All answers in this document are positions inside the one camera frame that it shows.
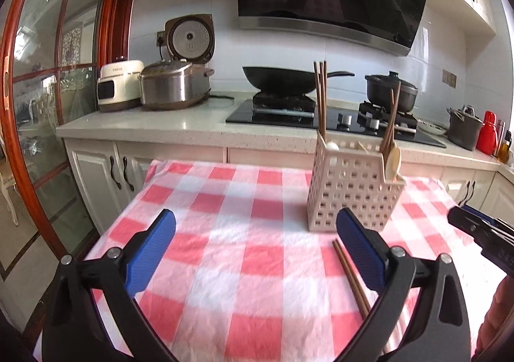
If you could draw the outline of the person's right hand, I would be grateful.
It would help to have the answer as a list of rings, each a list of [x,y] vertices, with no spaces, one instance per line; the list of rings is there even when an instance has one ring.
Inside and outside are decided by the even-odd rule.
[[[499,284],[492,298],[492,304],[479,328],[475,356],[479,355],[498,333],[513,307],[513,278],[506,276]]]

